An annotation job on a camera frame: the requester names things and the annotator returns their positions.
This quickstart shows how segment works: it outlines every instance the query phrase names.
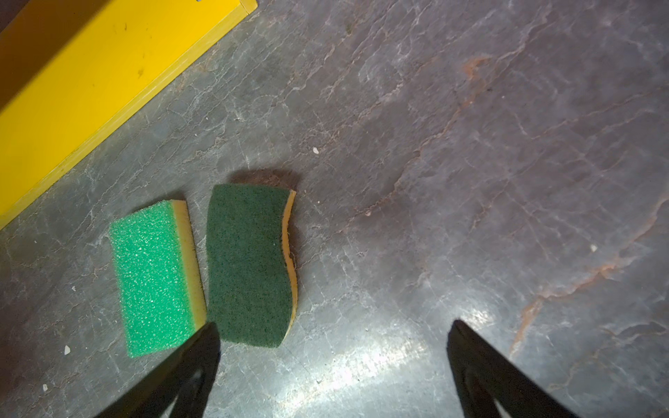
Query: yellow sponge side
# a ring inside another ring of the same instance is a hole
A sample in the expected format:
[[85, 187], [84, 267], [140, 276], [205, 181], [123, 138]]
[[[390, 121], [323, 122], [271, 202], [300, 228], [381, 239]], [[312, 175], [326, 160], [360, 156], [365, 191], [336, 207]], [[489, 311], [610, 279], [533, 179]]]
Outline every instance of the yellow sponge side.
[[295, 321], [295, 314], [297, 313], [297, 274], [295, 273], [295, 265], [290, 258], [290, 247], [288, 246], [288, 219], [290, 218], [290, 211], [292, 210], [293, 202], [295, 202], [295, 191], [291, 190], [288, 196], [288, 202], [284, 208], [284, 218], [282, 222], [282, 247], [284, 250], [284, 258], [286, 259], [286, 268], [288, 269], [288, 277], [290, 278], [290, 290], [293, 296], [293, 310], [290, 315], [290, 323], [286, 330], [286, 335], [290, 332], [293, 321]]
[[193, 325], [197, 331], [207, 322], [207, 306], [205, 305], [205, 294], [202, 290], [200, 269], [195, 255], [191, 220], [188, 216], [188, 206], [186, 206], [185, 201], [173, 200], [171, 203], [177, 220], [177, 233], [179, 234], [183, 269], [186, 275], [188, 299], [193, 313]]

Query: gray marble countertop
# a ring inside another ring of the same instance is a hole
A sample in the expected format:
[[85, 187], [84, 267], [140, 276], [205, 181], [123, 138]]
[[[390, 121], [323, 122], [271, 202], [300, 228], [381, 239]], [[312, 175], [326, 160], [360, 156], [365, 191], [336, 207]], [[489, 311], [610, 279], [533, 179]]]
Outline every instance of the gray marble countertop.
[[[460, 417], [462, 318], [583, 417], [669, 417], [669, 4], [261, 1], [0, 231], [4, 416], [89, 417], [126, 354], [108, 226], [294, 187], [298, 316], [208, 417]], [[65, 346], [70, 353], [65, 355]]]

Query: rectangular sponge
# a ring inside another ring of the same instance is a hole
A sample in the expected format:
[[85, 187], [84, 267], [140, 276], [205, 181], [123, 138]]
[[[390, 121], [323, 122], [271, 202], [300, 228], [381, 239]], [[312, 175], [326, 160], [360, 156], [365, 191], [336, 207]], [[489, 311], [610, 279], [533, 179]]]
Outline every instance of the rectangular sponge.
[[295, 192], [260, 185], [214, 186], [207, 216], [209, 320], [221, 338], [277, 347], [297, 309], [288, 247]]
[[179, 346], [207, 311], [184, 201], [162, 201], [112, 223], [110, 239], [128, 355]]

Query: sponge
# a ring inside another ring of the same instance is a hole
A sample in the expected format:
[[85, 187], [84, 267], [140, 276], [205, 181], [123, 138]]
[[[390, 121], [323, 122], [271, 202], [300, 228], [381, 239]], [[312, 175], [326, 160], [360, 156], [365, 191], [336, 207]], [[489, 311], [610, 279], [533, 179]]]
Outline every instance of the sponge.
[[179, 346], [207, 318], [186, 202], [156, 203], [109, 232], [128, 355]]
[[221, 338], [277, 347], [297, 311], [288, 249], [295, 192], [262, 185], [217, 185], [207, 216], [209, 320]]

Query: yellow box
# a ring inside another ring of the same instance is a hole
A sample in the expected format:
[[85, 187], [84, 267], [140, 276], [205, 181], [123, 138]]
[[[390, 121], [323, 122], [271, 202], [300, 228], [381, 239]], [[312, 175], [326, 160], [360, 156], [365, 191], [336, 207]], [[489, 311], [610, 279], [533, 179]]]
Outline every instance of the yellow box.
[[0, 229], [256, 7], [31, 0], [0, 33]]

